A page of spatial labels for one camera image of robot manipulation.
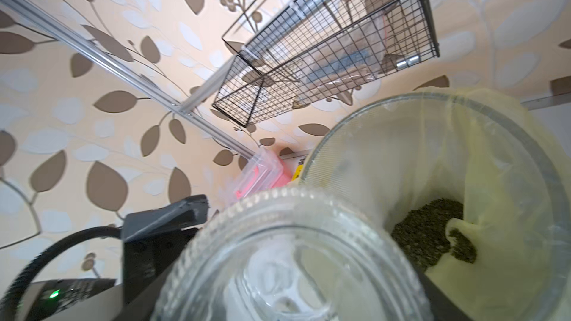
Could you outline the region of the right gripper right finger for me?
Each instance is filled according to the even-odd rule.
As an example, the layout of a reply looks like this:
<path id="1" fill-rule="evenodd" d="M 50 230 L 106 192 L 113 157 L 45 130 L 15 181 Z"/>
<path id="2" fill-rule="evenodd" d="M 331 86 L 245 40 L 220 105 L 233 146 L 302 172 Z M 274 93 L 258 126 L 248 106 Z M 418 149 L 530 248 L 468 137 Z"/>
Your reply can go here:
<path id="1" fill-rule="evenodd" d="M 419 282 L 422 284 L 425 295 L 429 300 L 431 312 L 438 321 L 471 321 L 446 295 L 430 281 L 425 273 L 418 267 L 414 268 Z"/>

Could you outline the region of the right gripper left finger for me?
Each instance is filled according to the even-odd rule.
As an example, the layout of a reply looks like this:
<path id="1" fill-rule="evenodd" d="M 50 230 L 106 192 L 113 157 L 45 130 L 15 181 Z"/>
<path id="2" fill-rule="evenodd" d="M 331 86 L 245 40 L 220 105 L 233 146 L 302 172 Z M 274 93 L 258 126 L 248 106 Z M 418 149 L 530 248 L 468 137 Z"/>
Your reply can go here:
<path id="1" fill-rule="evenodd" d="M 173 263 L 207 222 L 207 196 L 189 196 L 154 210 L 129 214 L 124 221 L 123 308 L 116 320 L 149 320 Z"/>

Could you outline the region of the beige lid tall jar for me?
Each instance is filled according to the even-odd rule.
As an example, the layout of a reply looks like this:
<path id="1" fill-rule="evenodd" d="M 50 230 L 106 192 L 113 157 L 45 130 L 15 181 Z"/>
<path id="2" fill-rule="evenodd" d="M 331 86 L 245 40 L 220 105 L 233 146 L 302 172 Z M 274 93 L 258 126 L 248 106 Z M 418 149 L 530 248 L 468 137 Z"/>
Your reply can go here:
<path id="1" fill-rule="evenodd" d="M 248 196 L 192 239 L 153 320 L 432 320 L 389 234 L 322 190 Z"/>

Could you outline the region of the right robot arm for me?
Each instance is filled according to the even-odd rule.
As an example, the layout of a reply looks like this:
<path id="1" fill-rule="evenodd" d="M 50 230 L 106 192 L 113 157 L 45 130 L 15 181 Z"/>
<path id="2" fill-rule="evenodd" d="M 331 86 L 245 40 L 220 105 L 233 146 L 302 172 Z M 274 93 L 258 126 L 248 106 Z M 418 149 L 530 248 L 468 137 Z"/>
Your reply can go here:
<path id="1" fill-rule="evenodd" d="M 90 227 L 38 254 L 1 299 L 2 320 L 46 320 L 71 310 L 96 311 L 94 320 L 149 320 L 168 273 L 183 248 L 199 232 L 210 205 L 205 195 L 127 215 L 123 226 Z M 114 279 L 51 279 L 37 275 L 54 259 L 92 239 L 117 239 L 123 248 L 123 283 Z"/>

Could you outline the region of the dark tea leaves pile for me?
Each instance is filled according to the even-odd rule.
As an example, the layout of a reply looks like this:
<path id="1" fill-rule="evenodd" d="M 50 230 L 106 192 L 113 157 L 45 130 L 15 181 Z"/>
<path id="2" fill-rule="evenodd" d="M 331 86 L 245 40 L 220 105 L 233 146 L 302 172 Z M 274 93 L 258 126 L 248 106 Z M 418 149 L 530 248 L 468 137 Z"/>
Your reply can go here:
<path id="1" fill-rule="evenodd" d="M 425 272 L 437 265 L 446 254 L 474 264 L 477 248 L 457 228 L 447 229 L 449 221 L 463 219 L 463 204 L 450 199 L 436 199 L 411 210 L 395 225 L 391 237 L 408 260 Z"/>

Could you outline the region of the pink plastic toolbox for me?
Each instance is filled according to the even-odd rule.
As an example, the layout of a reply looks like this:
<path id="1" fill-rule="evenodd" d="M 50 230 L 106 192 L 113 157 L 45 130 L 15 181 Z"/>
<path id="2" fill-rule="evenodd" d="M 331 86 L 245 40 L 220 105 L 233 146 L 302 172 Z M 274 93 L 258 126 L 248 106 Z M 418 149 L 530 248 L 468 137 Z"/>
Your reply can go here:
<path id="1" fill-rule="evenodd" d="M 273 151 L 261 149 L 228 185 L 222 201 L 225 207 L 230 207 L 249 195 L 285 187 L 291 178 L 291 170 Z"/>

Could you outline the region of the yellow pipe wrench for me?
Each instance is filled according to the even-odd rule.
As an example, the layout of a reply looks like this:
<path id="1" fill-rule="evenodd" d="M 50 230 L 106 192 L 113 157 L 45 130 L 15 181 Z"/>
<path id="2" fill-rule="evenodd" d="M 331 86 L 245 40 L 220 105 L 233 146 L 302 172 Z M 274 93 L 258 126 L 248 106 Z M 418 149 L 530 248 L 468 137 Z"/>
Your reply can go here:
<path id="1" fill-rule="evenodd" d="M 296 167 L 296 170 L 294 171 L 294 174 L 292 176 L 292 181 L 297 180 L 298 178 L 300 178 L 301 172 L 303 172 L 303 163 L 299 163 Z"/>

